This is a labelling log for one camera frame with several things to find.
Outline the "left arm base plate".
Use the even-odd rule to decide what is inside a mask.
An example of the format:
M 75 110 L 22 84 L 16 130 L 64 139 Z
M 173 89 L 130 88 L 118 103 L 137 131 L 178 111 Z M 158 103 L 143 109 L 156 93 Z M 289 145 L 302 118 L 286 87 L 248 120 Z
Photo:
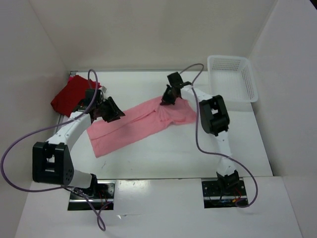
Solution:
M 97 193 L 87 196 L 89 202 L 97 211 L 103 206 L 105 206 L 105 210 L 113 210 L 115 184 L 115 180 L 98 180 Z M 92 209 L 81 194 L 72 191 L 70 193 L 67 210 L 88 211 Z

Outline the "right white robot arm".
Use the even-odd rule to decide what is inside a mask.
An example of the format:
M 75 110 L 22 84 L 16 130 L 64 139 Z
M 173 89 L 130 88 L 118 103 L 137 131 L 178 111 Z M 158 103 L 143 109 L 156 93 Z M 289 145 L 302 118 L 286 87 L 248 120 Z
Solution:
M 219 151 L 213 155 L 220 156 L 217 165 L 217 189 L 221 195 L 230 194 L 239 182 L 239 174 L 230 159 L 232 156 L 228 129 L 229 115 L 220 95 L 212 96 L 193 86 L 191 82 L 184 82 L 179 72 L 167 76 L 169 84 L 161 99 L 161 105 L 175 105 L 178 98 L 187 100 L 194 105 L 198 119 L 196 126 L 201 126 L 217 142 Z

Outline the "dark red t shirt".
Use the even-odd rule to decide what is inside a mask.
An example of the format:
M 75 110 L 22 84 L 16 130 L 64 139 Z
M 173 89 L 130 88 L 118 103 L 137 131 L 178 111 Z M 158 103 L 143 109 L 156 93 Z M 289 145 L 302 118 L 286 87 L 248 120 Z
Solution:
M 86 89 L 96 87 L 94 81 L 89 81 L 79 75 L 67 83 L 67 85 L 54 97 L 51 106 L 55 112 L 70 117 L 77 103 L 83 99 Z

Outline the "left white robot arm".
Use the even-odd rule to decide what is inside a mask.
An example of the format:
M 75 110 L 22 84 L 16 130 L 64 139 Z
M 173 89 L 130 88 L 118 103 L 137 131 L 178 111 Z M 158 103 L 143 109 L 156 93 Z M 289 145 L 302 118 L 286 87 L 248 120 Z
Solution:
M 100 89 L 87 89 L 84 99 L 72 110 L 67 123 L 45 142 L 34 144 L 33 181 L 72 187 L 76 193 L 81 192 L 87 198 L 97 196 L 99 186 L 96 175 L 76 170 L 70 152 L 81 134 L 97 118 L 112 122 L 124 115 L 112 97 L 105 98 Z

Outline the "light pink t shirt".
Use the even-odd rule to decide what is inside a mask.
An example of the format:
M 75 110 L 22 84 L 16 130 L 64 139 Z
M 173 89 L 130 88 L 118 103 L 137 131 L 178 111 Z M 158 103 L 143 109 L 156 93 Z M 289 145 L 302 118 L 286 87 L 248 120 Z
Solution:
M 161 97 L 152 98 L 126 110 L 125 116 L 113 122 L 98 120 L 87 129 L 95 157 L 107 155 L 170 125 L 196 121 L 196 112 L 187 100 L 178 98 L 174 105 L 161 105 Z

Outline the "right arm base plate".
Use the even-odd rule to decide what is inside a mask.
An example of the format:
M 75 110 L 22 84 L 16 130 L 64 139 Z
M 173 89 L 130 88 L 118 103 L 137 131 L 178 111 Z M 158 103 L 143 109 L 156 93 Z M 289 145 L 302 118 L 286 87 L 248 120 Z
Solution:
M 241 206 L 249 205 L 242 179 L 229 191 L 221 191 L 216 179 L 203 179 L 201 183 L 205 209 L 231 208 L 236 207 L 236 203 Z

